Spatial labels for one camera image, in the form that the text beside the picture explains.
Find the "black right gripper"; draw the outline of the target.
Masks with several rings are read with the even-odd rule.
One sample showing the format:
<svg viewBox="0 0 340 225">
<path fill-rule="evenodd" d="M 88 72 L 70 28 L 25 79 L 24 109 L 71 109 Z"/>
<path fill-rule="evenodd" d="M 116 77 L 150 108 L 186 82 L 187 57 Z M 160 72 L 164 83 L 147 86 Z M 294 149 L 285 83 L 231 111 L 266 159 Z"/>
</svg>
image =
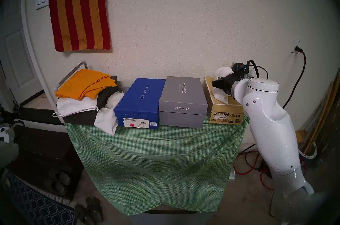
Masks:
<svg viewBox="0 0 340 225">
<path fill-rule="evenodd" d="M 230 96 L 235 96 L 235 88 L 238 84 L 242 85 L 248 82 L 249 67 L 248 64 L 236 62 L 231 67 L 232 73 L 226 77 L 218 77 L 217 80 L 212 81 L 212 87 L 225 90 Z"/>
</svg>

